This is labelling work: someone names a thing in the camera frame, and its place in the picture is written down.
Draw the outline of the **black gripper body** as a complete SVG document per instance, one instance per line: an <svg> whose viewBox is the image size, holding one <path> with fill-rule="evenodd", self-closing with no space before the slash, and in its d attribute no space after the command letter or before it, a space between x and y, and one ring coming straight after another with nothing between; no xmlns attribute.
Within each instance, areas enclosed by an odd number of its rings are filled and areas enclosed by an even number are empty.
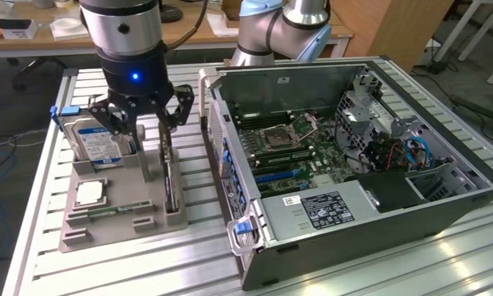
<svg viewBox="0 0 493 296"><path fill-rule="evenodd" d="M131 97L156 94L160 98L173 96L168 79L164 42L138 55L109 54L95 49L107 87L118 94Z"/></svg>

